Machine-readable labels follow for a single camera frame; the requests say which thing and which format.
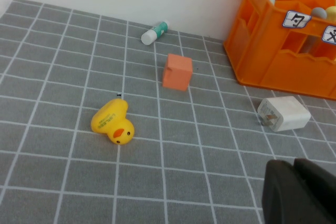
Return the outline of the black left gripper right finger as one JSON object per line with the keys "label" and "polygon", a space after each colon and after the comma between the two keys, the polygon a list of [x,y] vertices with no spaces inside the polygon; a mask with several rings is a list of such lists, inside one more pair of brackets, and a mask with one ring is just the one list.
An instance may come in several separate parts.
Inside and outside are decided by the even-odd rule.
{"label": "black left gripper right finger", "polygon": [[335,176],[304,158],[296,158],[293,166],[308,187],[323,216],[335,223]]}

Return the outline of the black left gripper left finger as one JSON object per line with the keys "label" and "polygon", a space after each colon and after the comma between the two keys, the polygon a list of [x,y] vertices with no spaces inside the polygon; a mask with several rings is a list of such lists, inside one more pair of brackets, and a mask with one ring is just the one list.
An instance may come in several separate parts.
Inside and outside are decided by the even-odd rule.
{"label": "black left gripper left finger", "polygon": [[316,203],[293,164],[267,162],[262,191],[265,223],[328,223]]}

